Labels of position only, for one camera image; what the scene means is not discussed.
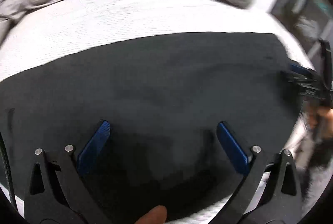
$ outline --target black clamp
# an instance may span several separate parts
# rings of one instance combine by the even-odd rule
[[[305,96],[314,105],[333,108],[332,54],[328,41],[321,44],[322,74],[297,64],[290,64],[290,71],[282,72],[288,82],[297,87],[299,95]]]
[[[87,154],[89,157],[82,156],[81,159],[87,158],[91,162],[92,151],[100,148],[100,143],[94,143],[94,139],[100,141],[102,137],[105,140],[109,130],[110,127],[103,123],[96,132],[98,135],[95,134],[83,150],[90,151]],[[274,154],[265,152],[258,145],[249,146],[225,121],[218,124],[216,134],[231,163],[244,179],[210,224],[266,224],[278,220],[284,224],[298,223],[301,218],[301,192],[291,153],[284,150]],[[87,170],[91,163],[87,165],[87,160],[82,160],[75,165],[74,151],[72,145],[61,152],[35,151],[24,203],[24,215],[30,224],[111,223],[78,173]],[[244,214],[264,172],[268,171],[271,174],[257,208]]]
[[[289,150],[274,154],[260,146],[249,146],[222,121],[217,137],[237,172],[244,178],[233,195],[209,224],[296,224],[301,219],[301,189]],[[256,209],[244,214],[260,180],[270,172]]]

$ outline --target human hand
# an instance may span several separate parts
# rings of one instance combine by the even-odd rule
[[[156,206],[140,217],[135,224],[163,224],[167,220],[166,213],[167,209],[164,206]]]
[[[322,138],[333,138],[333,109],[327,107],[319,107],[314,109],[308,107],[308,123],[311,129],[317,125],[317,115],[324,117],[327,120],[327,129],[322,133]]]

